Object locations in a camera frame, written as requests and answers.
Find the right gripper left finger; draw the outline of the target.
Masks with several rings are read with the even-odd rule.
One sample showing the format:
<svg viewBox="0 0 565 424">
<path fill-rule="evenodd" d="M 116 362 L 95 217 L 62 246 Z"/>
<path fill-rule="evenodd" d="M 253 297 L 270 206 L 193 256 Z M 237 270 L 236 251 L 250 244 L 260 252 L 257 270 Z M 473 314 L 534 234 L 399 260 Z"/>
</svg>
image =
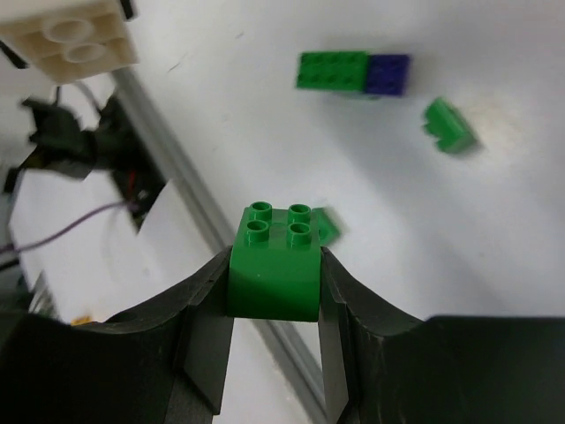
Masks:
<svg viewBox="0 0 565 424">
<path fill-rule="evenodd" d="M 233 321 L 230 251 L 105 322 L 1 315 L 4 423 L 209 423 L 222 406 Z"/>
</svg>

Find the green curved lego brick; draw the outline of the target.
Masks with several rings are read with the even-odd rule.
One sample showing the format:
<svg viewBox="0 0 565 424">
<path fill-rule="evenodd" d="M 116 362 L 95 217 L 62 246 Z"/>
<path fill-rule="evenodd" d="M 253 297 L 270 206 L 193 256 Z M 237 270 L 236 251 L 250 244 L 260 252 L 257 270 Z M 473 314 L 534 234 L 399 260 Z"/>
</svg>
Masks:
<svg viewBox="0 0 565 424">
<path fill-rule="evenodd" d="M 310 207 L 252 203 L 244 209 L 231 249 L 228 315 L 318 321 L 320 264 L 318 222 Z"/>
</svg>

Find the long green lego brick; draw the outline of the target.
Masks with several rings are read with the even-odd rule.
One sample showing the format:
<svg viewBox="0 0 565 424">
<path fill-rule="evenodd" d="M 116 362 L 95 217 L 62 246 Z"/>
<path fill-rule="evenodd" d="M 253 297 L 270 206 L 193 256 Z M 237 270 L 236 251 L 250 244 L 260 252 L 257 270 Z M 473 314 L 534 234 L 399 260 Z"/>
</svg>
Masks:
<svg viewBox="0 0 565 424">
<path fill-rule="evenodd" d="M 361 93 L 368 66 L 369 54 L 365 51 L 307 51 L 299 57 L 295 87 Z"/>
</svg>

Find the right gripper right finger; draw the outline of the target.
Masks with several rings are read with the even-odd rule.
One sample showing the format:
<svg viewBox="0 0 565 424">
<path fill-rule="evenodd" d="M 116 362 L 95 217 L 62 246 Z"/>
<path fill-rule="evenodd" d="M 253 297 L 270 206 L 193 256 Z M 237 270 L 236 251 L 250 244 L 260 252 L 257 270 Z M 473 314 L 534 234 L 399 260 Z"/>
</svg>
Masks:
<svg viewBox="0 0 565 424">
<path fill-rule="evenodd" d="M 331 423 L 561 423 L 564 321 L 421 321 L 321 252 L 320 352 Z"/>
</svg>

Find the white lego brick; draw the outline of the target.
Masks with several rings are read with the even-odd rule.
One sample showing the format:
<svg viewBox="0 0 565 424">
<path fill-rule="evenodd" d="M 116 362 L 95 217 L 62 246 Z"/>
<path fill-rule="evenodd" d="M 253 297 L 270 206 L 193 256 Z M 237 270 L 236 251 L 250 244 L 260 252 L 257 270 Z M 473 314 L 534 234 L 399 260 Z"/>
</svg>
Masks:
<svg viewBox="0 0 565 424">
<path fill-rule="evenodd" d="M 1 54 L 57 85 L 113 72 L 138 60 L 128 30 L 133 1 L 1 2 Z"/>
</svg>

